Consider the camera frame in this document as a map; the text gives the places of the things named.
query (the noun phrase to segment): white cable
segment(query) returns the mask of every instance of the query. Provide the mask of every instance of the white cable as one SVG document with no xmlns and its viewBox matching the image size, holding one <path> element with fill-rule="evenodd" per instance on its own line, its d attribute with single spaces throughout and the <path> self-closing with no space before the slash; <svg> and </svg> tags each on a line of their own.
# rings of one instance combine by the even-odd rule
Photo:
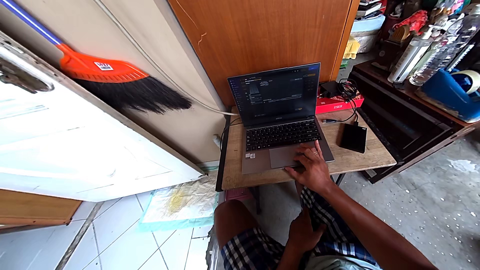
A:
<svg viewBox="0 0 480 270">
<path fill-rule="evenodd" d="M 130 33 L 127 31 L 127 29 L 125 29 L 125 27 L 123 27 L 123 25 L 118 21 L 118 19 L 113 15 L 113 13 L 105 6 L 104 3 L 102 3 L 101 0 L 93 0 L 102 10 L 103 12 L 110 18 L 110 20 L 112 20 L 112 22 L 118 27 L 118 29 L 120 29 L 120 31 L 125 35 L 125 37 L 132 43 L 132 45 L 137 49 L 137 51 L 139 53 L 141 53 L 141 55 L 160 73 L 162 74 L 162 76 L 164 76 L 171 84 L 173 84 L 173 86 L 178 90 L 180 91 L 181 93 L 183 93 L 184 95 L 188 96 L 189 98 L 195 100 L 197 103 L 199 103 L 200 105 L 204 106 L 205 108 L 211 110 L 211 111 L 214 111 L 214 112 L 217 112 L 217 113 L 221 113 L 221 114 L 225 114 L 225 115 L 238 115 L 237 113 L 231 113 L 231 112 L 226 112 L 226 111 L 221 111 L 221 110 L 217 110 L 217 109 L 214 109 L 204 103 L 202 103 L 201 101 L 199 101 L 198 99 L 194 98 L 192 95 L 190 95 L 189 93 L 187 93 L 185 90 L 183 90 L 175 81 L 172 80 L 172 78 L 170 78 L 156 63 L 155 61 L 153 61 L 153 59 L 144 51 L 144 49 L 142 49 L 142 47 L 140 47 L 140 45 L 137 43 L 137 41 L 130 35 Z"/>
</svg>

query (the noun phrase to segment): barcode sticker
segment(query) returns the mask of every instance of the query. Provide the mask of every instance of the barcode sticker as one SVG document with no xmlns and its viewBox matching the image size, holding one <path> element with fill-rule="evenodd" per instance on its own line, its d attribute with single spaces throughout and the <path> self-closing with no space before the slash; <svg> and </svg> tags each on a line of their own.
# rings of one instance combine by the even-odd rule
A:
<svg viewBox="0 0 480 270">
<path fill-rule="evenodd" d="M 94 64 L 102 71 L 113 70 L 112 66 L 106 63 L 94 62 Z"/>
</svg>

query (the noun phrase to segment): orange broom head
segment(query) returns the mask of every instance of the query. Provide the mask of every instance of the orange broom head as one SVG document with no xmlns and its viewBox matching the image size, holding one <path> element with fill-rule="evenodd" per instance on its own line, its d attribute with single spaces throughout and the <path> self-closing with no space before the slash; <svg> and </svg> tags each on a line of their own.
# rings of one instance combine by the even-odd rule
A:
<svg viewBox="0 0 480 270">
<path fill-rule="evenodd" d="M 136 66 L 119 60 L 89 56 L 72 50 L 65 44 L 57 45 L 64 56 L 61 69 L 71 78 L 98 83 L 127 83 L 148 77 Z"/>
</svg>

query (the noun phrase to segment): black broom bristles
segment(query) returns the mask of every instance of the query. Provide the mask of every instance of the black broom bristles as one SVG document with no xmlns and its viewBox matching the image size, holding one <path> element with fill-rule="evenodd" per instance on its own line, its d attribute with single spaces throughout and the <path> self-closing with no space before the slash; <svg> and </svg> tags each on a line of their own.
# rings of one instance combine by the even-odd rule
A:
<svg viewBox="0 0 480 270">
<path fill-rule="evenodd" d="M 164 114 L 167 110 L 192 106 L 188 98 L 150 76 L 128 83 L 75 81 L 116 110 L 133 109 Z"/>
</svg>

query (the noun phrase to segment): black external hard drive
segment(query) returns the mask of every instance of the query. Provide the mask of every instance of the black external hard drive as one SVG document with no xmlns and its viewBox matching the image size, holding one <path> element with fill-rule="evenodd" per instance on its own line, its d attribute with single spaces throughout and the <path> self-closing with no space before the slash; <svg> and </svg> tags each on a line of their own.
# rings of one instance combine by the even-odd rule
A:
<svg viewBox="0 0 480 270">
<path fill-rule="evenodd" d="M 340 147 L 359 153 L 365 153 L 367 142 L 367 128 L 357 125 L 345 124 Z"/>
</svg>

